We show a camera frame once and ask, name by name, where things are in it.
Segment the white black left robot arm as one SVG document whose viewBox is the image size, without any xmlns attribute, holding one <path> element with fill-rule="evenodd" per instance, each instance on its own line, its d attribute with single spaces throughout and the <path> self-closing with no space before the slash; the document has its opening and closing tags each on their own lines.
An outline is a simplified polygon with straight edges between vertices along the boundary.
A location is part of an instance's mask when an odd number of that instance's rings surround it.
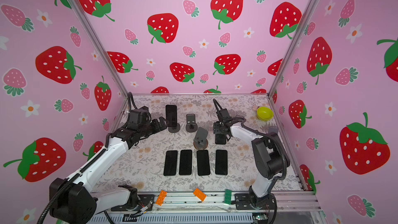
<svg viewBox="0 0 398 224">
<path fill-rule="evenodd" d="M 42 224 L 47 215 L 68 224 L 86 224 L 90 219 L 113 207 L 129 210 L 140 207 L 142 202 L 137 189 L 120 185 L 115 190 L 93 192 L 93 188 L 114 162 L 139 141 L 167 128 L 167 121 L 160 117 L 144 124 L 127 122 L 106 137 L 105 145 L 81 168 L 65 179 L 57 178 L 50 185 L 49 203 L 37 222 Z"/>
</svg>

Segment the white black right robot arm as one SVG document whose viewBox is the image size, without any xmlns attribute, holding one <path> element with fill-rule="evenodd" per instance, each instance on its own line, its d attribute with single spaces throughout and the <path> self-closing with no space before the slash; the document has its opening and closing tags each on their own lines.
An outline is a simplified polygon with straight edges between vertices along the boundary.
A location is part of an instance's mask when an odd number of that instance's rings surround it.
<svg viewBox="0 0 398 224">
<path fill-rule="evenodd" d="M 262 133 L 245 125 L 244 120 L 217 121 L 214 134 L 237 138 L 252 145 L 258 175 L 249 187 L 248 197 L 254 209 L 265 206 L 272 199 L 272 189 L 287 176 L 290 160 L 278 133 Z"/>
</svg>

